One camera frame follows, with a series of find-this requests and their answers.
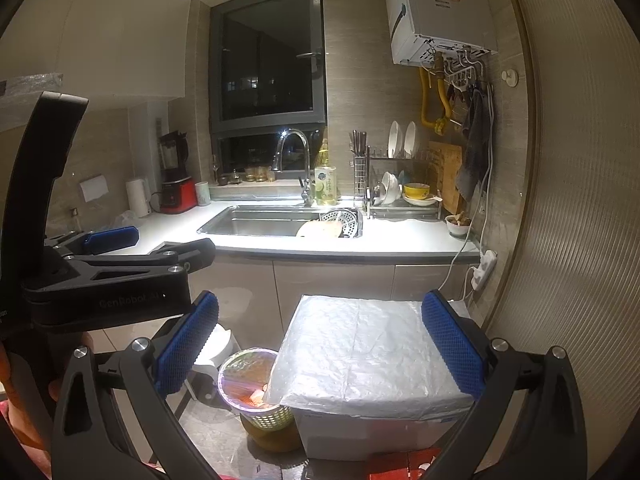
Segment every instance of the blue gripper pad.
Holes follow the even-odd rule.
[[[140,234],[133,226],[109,229],[91,233],[82,244],[82,249],[85,254],[103,254],[134,246],[139,239]]]
[[[187,373],[218,323],[219,311],[218,299],[211,292],[203,292],[198,297],[194,312],[156,359],[155,387],[161,396],[180,390]]]
[[[428,292],[422,300],[422,322],[436,344],[460,391],[478,400],[484,391],[482,358],[449,313],[441,296]]]

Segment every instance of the white stool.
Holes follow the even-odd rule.
[[[218,367],[239,350],[240,347],[231,330],[225,330],[222,325],[217,324],[191,369],[194,372],[207,374],[216,385],[218,384]],[[196,399],[196,394],[187,379],[184,380],[184,385],[191,394],[191,398]]]

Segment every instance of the styrofoam box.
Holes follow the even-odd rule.
[[[293,409],[309,458],[366,460],[375,453],[431,447],[462,415],[433,420],[365,418]]]

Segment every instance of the countertop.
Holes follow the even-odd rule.
[[[364,218],[361,237],[323,240],[280,236],[206,235],[197,232],[202,225],[227,207],[241,204],[283,206],[302,205],[302,202],[215,201],[207,206],[196,206],[179,215],[152,213],[139,221],[138,243],[133,247],[114,251],[113,254],[147,254],[166,242],[183,243],[208,237],[215,243],[218,253],[254,258],[448,264],[463,245],[463,240],[449,235],[444,220]],[[473,264],[478,261],[478,248],[469,240],[456,262]]]

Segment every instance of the water heater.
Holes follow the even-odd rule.
[[[433,66],[433,56],[496,52],[487,0],[386,0],[394,63]]]

